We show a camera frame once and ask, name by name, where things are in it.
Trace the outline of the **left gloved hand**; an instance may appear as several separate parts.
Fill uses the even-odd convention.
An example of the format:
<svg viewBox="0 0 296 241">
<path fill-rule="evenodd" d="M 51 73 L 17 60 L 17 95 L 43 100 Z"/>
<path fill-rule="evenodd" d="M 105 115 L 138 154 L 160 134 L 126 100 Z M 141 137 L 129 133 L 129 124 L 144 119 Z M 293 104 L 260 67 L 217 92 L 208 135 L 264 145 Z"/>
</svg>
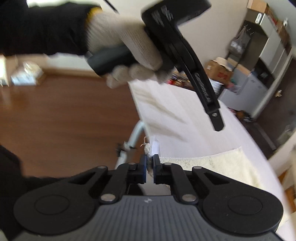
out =
<svg viewBox="0 0 296 241">
<path fill-rule="evenodd" d="M 133 80 L 152 79 L 161 84 L 172 73 L 171 70 L 160 69 L 163 65 L 161 54 L 140 20 L 93 8 L 87 18 L 86 43 L 92 54 L 104 48 L 126 45 L 137 61 L 130 67 L 124 64 L 115 66 L 106 77 L 109 88 L 117 88 Z"/>
</svg>

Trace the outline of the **left black sleeve forearm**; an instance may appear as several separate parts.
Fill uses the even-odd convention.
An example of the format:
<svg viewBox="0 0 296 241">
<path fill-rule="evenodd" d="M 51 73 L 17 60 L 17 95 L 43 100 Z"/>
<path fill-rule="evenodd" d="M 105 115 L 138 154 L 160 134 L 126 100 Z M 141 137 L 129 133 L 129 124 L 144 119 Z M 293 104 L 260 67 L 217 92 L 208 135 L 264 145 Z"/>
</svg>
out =
<svg viewBox="0 0 296 241">
<path fill-rule="evenodd" d="M 72 2 L 30 8 L 26 1 L 1 1 L 1 54 L 85 55 L 87 23 L 99 8 Z"/>
</svg>

